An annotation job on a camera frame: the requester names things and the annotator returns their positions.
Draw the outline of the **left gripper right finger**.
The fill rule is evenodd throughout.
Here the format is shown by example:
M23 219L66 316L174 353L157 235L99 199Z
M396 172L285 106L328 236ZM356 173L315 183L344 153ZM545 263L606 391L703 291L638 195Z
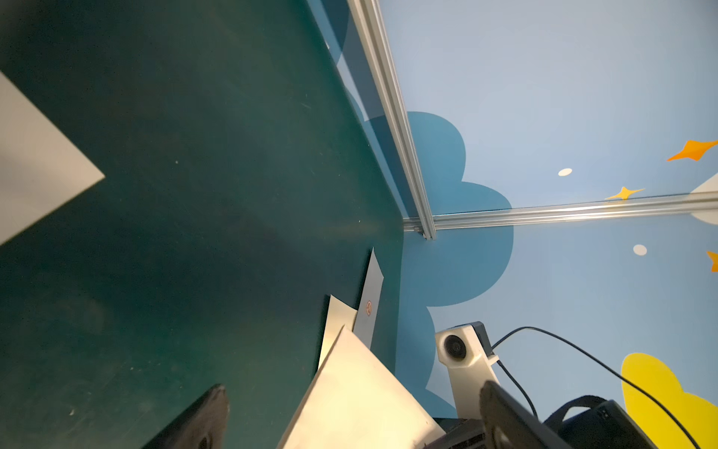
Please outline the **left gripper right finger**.
M480 413L487 448L570 449L496 382L482 387Z

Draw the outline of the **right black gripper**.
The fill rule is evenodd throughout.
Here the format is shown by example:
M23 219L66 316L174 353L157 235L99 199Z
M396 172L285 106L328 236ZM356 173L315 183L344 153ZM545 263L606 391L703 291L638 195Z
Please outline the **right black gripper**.
M588 395L576 398L556 410L542 424L553 430L570 448L656 447L615 401L600 397ZM428 447L487 448L485 438L482 420L469 419L453 426Z

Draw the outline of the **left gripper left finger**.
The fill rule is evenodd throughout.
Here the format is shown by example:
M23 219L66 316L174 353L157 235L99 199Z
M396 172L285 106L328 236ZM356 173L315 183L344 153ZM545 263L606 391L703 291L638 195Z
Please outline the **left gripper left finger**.
M143 449L220 449L224 445L229 412L225 386L213 385Z

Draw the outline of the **cream paper sheet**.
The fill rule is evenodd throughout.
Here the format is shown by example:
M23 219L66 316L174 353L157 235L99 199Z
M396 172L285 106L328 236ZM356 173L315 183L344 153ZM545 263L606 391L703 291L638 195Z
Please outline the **cream paper sheet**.
M280 448L425 448L445 435L394 374L342 329Z

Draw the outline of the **yellow envelope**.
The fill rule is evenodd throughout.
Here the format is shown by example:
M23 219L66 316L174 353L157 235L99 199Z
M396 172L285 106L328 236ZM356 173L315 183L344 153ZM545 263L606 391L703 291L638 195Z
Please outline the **yellow envelope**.
M342 329L353 331L356 316L357 310L350 307L337 297L331 296L329 298L327 317L325 320L325 330L323 331L323 340L317 370L323 366L323 362L336 342L340 331L342 331Z

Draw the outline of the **grey envelope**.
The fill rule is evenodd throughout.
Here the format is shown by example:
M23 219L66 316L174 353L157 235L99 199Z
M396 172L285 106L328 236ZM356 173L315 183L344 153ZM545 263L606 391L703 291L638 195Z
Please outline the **grey envelope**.
M384 275L374 250L371 251L362 295L357 307L353 333L367 347L371 347L383 290Z

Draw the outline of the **white paper sheet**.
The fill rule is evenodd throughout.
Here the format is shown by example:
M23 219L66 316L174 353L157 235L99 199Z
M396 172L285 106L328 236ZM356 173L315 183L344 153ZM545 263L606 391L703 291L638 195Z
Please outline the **white paper sheet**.
M1 241L105 175L6 76L1 77Z

